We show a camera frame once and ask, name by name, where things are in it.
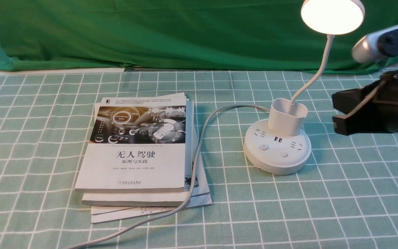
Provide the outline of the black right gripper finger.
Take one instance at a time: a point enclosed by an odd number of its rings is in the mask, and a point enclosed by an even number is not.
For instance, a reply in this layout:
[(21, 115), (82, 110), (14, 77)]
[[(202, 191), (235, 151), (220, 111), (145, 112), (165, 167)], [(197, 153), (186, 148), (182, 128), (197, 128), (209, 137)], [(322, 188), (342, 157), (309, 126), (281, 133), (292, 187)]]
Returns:
[(374, 104), (374, 99), (378, 95), (381, 85), (382, 80), (377, 80), (364, 87), (338, 91), (332, 94), (333, 108), (348, 114), (359, 106), (357, 112), (365, 111), (368, 114), (380, 114), (379, 107)]

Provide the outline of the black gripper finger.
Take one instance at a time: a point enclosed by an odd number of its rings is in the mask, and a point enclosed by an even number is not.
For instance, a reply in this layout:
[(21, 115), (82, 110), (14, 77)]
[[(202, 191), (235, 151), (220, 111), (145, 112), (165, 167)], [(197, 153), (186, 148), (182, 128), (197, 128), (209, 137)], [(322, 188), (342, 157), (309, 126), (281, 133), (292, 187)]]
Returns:
[(333, 126), (337, 134), (350, 136), (365, 133), (390, 133), (379, 114), (371, 111), (358, 111), (351, 116), (333, 116)]

